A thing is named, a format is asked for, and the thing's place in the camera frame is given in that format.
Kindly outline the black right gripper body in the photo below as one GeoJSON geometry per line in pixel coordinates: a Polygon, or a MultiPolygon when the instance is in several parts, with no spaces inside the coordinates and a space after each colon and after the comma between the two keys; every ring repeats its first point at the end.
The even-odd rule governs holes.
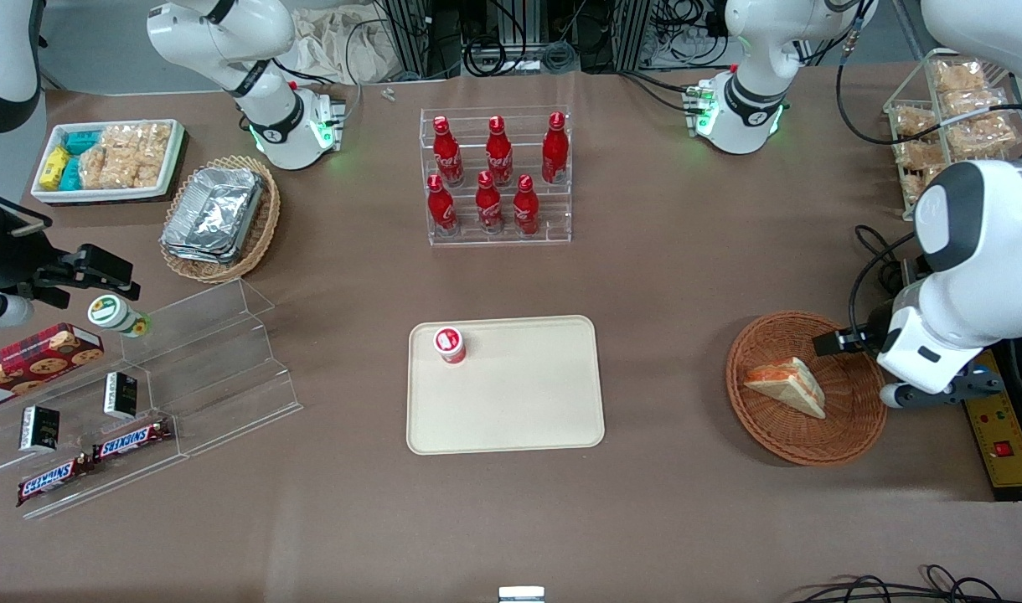
{"type": "Polygon", "coordinates": [[[45,235],[53,220],[0,196],[0,294],[66,296],[51,279],[65,253],[45,235]]]}

